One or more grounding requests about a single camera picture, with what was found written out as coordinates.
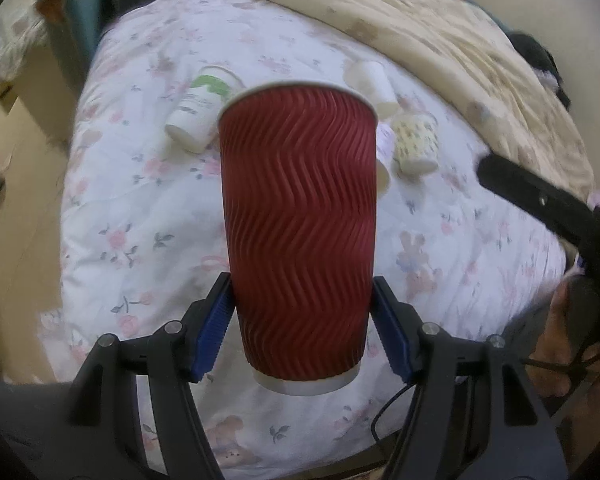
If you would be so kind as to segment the person's right hand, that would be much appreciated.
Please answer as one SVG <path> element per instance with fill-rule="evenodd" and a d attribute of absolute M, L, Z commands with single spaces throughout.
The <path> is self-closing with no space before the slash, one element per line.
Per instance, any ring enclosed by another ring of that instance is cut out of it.
<path fill-rule="evenodd" d="M 592 359 L 600 354 L 600 344 L 587 344 L 585 336 L 576 327 L 574 317 L 578 305 L 576 298 L 577 275 L 570 275 L 560 282 L 552 300 L 543 333 L 531 352 L 530 359 L 550 365 L 572 365 Z M 532 366 L 529 368 L 532 382 L 541 396 L 560 399 L 572 387 L 566 372 Z M 569 437 L 576 443 L 600 440 L 600 360 L 588 367 L 593 385 L 569 413 Z"/>

